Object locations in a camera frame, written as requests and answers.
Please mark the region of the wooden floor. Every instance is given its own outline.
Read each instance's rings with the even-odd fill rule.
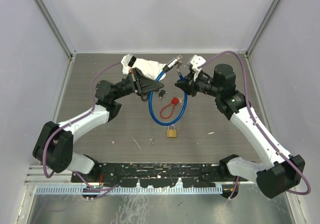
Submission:
[[[175,54],[136,55],[138,58],[160,63],[166,63],[175,56]],[[190,56],[182,54],[185,63],[180,70],[184,75],[188,73],[185,65]],[[213,55],[201,56],[208,60]],[[92,79],[107,66],[119,62],[122,57],[123,54],[76,55],[59,112],[59,122],[71,119],[91,107],[89,87]],[[233,66],[237,75],[237,89],[244,93],[241,67],[232,55],[219,57],[204,71],[212,75],[214,66],[220,63]],[[108,80],[116,83],[124,77],[122,66],[118,65],[102,74],[97,81]],[[165,85],[164,89],[171,93],[167,93],[162,100],[157,94],[154,95],[153,109],[160,120],[161,108],[169,104],[173,97],[183,96],[183,92],[174,86],[178,79],[174,69],[168,72],[162,82]],[[251,78],[248,86],[249,100],[261,119]],[[231,154],[259,161],[257,153],[245,136],[217,110],[215,99],[211,96],[198,93],[196,97],[188,98],[186,111],[175,125],[177,138],[166,138],[167,128],[152,120],[147,101],[143,102],[140,97],[131,94],[119,99],[118,102],[122,104],[118,116],[81,137],[74,145],[74,152],[89,155],[100,162],[218,163],[220,159]],[[181,105],[176,106],[172,119],[180,113],[181,108]],[[149,144],[150,139],[154,139],[154,145]]]

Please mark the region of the black mounting plate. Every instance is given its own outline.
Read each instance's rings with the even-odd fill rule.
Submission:
[[[139,184],[143,188],[174,187],[181,178],[184,188],[215,187],[215,182],[234,182],[235,177],[222,177],[218,164],[210,163],[96,163],[101,169],[103,185],[134,188]],[[92,182],[99,183],[98,176]],[[79,177],[72,175],[72,183],[82,183]]]

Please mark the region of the connector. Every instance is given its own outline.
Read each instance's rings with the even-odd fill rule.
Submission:
[[[179,70],[179,68],[176,68],[176,72],[178,73],[179,78],[182,80],[184,79],[184,76],[182,75],[181,71]]]
[[[181,66],[182,64],[182,56],[178,55],[177,57],[173,58],[171,61],[169,61],[164,68],[162,69],[165,73],[167,73],[168,71],[170,71],[175,65],[178,65],[178,67]]]
[[[199,55],[193,55],[193,57],[191,57],[191,59],[188,62],[188,66],[191,70],[194,71],[194,76],[193,76],[193,80],[196,81],[196,79],[198,78],[199,73],[201,72],[202,68],[199,68],[201,65],[203,65],[204,63],[206,63],[206,60]]]
[[[137,58],[134,55],[127,54],[122,58],[121,64],[132,68],[136,60]]]

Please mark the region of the red cable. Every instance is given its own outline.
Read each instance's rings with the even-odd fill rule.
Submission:
[[[171,103],[169,103],[168,105],[166,105],[164,108],[161,109],[161,111],[160,111],[160,117],[161,117],[162,119],[169,119],[169,118],[172,116],[172,114],[174,113],[175,107],[176,107],[176,105],[177,105],[178,103],[179,103],[179,98],[174,97],[174,98],[172,99]],[[162,112],[163,112],[167,107],[169,107],[171,104],[173,104],[173,108],[172,108],[171,114],[170,114],[169,116],[163,116],[163,115],[162,115]]]

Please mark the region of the white cloth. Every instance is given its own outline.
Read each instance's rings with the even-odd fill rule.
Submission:
[[[151,80],[156,80],[159,74],[162,72],[162,69],[166,64],[161,64],[157,61],[153,60],[145,60],[141,58],[137,58],[133,64],[132,67],[124,64],[124,60],[126,59],[126,55],[122,58],[121,64],[122,64],[122,73],[124,75],[128,75],[129,70],[131,68],[138,68],[140,71],[142,71],[142,74]],[[163,74],[160,80],[166,77],[166,74]]]

